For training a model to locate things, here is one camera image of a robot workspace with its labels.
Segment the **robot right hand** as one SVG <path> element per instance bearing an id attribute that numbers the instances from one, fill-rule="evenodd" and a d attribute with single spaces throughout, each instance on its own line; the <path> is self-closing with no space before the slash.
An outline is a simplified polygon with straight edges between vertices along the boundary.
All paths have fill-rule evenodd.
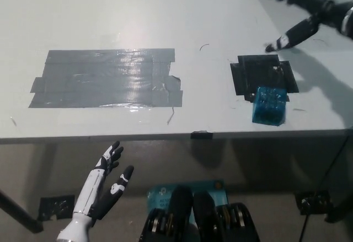
<path id="1" fill-rule="evenodd" d="M 293 48 L 316 34 L 320 25 L 335 29 L 344 37 L 352 39 L 352 1 L 338 3 L 334 0 L 277 0 L 296 5 L 310 16 L 302 20 L 276 41 L 266 44 L 265 52 L 271 53 Z"/>

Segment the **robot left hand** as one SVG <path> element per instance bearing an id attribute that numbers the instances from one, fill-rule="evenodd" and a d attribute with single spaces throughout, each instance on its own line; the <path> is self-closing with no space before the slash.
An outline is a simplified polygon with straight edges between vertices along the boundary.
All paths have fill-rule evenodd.
<path id="1" fill-rule="evenodd" d="M 73 210 L 74 214 L 85 215 L 92 221 L 101 220 L 120 199 L 133 174 L 132 165 L 125 168 L 110 189 L 105 193 L 102 191 L 107 176 L 118 167 L 123 150 L 120 142 L 116 141 L 100 157 L 81 189 Z"/>

